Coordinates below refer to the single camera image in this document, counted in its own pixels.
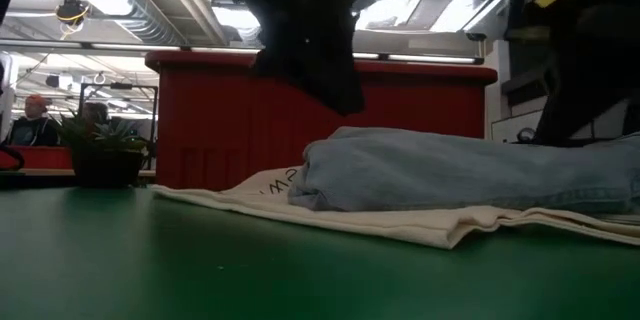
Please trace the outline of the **navy garment with white label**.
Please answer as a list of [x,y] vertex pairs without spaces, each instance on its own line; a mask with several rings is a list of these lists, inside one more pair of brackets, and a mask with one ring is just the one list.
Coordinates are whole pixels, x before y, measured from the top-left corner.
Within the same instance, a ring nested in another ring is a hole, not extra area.
[[253,65],[346,116],[365,108],[353,57],[355,0],[241,0],[260,25]]

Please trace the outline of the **light blue denim jeans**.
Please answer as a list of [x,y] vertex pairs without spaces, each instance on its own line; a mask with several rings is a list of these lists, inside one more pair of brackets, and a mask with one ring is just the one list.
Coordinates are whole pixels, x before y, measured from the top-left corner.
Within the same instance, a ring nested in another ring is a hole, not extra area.
[[640,133],[557,148],[341,127],[309,144],[303,158],[288,200],[314,211],[640,212]]

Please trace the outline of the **red plastic laundry basket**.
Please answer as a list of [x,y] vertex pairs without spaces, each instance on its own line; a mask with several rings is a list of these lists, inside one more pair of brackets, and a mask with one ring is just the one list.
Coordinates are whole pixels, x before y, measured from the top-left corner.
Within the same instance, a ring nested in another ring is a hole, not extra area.
[[249,54],[155,51],[159,75],[156,181],[170,188],[230,189],[263,170],[297,166],[304,148],[342,126],[481,138],[482,66],[359,60],[363,112],[341,116],[282,77],[256,75]]

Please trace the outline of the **white board panel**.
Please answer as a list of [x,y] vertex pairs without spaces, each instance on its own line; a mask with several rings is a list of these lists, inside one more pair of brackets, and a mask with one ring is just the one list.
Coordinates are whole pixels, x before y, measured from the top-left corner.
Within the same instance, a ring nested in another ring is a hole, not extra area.
[[541,114],[541,111],[529,112],[493,122],[490,139],[499,143],[515,143],[516,135],[521,129],[530,127],[536,132]]

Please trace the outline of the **cream printed tote bag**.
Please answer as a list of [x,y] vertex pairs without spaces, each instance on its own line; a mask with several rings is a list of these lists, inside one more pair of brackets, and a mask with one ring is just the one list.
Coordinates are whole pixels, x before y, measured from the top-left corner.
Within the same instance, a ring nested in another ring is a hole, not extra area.
[[315,212],[288,203],[286,193],[296,167],[258,172],[223,191],[172,189],[153,185],[164,198],[243,215],[328,230],[383,237],[442,249],[454,248],[471,232],[500,227],[543,225],[589,237],[640,246],[640,225],[599,220],[569,211],[532,208],[525,211],[475,206],[453,210],[392,212]]

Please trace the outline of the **black round ceiling device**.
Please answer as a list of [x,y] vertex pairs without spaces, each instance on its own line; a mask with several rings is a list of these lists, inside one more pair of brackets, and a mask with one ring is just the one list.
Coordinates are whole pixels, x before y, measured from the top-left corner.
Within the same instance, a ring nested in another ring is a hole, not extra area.
[[90,13],[90,5],[81,0],[63,0],[54,10],[56,18],[65,25],[79,26]]

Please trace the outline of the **person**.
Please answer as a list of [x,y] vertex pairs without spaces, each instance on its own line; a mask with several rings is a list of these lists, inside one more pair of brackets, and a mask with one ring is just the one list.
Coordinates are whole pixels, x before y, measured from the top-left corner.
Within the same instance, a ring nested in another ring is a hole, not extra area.
[[49,118],[47,100],[40,95],[30,95],[25,100],[24,115],[13,122],[5,140],[10,146],[59,145],[59,136]]
[[104,103],[87,102],[82,108],[84,132],[90,134],[109,125],[108,106]]

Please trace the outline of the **small potted succulent plant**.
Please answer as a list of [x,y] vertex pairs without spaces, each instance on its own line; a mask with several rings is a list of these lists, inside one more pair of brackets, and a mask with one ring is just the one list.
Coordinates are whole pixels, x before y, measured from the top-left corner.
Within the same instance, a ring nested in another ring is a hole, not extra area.
[[126,188],[135,185],[147,147],[144,138],[128,133],[120,123],[86,134],[78,114],[53,119],[61,144],[72,157],[72,169],[78,184],[89,188]]

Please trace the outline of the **green table mat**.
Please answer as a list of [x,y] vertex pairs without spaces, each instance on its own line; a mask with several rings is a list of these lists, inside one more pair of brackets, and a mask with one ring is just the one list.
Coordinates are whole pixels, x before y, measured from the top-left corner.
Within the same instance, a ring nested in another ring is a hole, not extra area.
[[8,191],[0,320],[640,320],[640,248],[525,227],[440,250],[145,189]]

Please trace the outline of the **red bench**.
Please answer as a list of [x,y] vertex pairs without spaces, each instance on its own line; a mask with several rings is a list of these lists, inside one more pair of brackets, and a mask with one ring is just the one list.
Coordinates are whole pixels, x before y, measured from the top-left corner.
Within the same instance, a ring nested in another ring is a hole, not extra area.
[[10,146],[24,158],[25,169],[71,169],[71,152],[66,147]]

